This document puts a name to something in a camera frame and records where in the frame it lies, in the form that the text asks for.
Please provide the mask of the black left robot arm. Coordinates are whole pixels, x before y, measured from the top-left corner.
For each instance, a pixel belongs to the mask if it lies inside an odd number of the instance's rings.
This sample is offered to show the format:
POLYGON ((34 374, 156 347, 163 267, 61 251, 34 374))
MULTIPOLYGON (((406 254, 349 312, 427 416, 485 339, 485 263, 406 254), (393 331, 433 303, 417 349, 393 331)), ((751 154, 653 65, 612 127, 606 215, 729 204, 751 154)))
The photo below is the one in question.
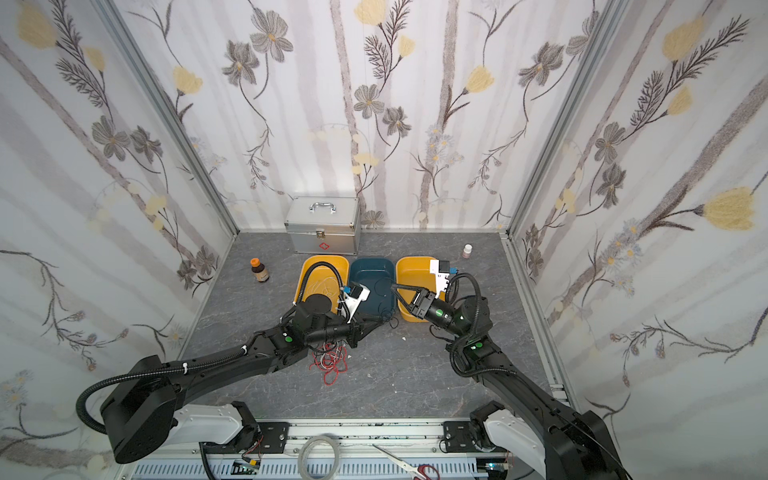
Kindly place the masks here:
POLYGON ((359 314, 359 305, 366 301, 362 285, 344 284, 339 271, 326 261, 317 265, 334 276, 336 298, 308 294, 309 278, 304 276, 298 299, 275 326, 255 332, 240 346, 208 356, 172 362, 146 357, 130 372, 87 387, 75 403, 79 420, 108 437, 118 463, 132 463, 168 443, 182 427, 182 408, 199 397, 282 370, 311 353, 321 353, 327 344, 356 347, 391 321, 392 314, 383 310, 359 314))

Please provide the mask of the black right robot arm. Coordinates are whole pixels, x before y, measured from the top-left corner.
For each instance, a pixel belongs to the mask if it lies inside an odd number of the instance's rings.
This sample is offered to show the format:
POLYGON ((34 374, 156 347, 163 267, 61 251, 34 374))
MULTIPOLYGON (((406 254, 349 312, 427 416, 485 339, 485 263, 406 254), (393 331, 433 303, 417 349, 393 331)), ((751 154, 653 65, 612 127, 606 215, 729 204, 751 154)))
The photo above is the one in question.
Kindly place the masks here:
POLYGON ((528 455, 513 446, 505 449, 544 479, 629 479, 604 420, 592 411, 577 412, 521 373, 489 335, 490 308, 477 280, 459 273, 448 288, 457 289, 462 280, 474 293, 452 303, 424 287, 411 286, 409 301, 400 294, 405 285, 392 290, 412 316, 453 336, 446 349, 454 373, 494 392, 532 430, 536 445, 528 455))

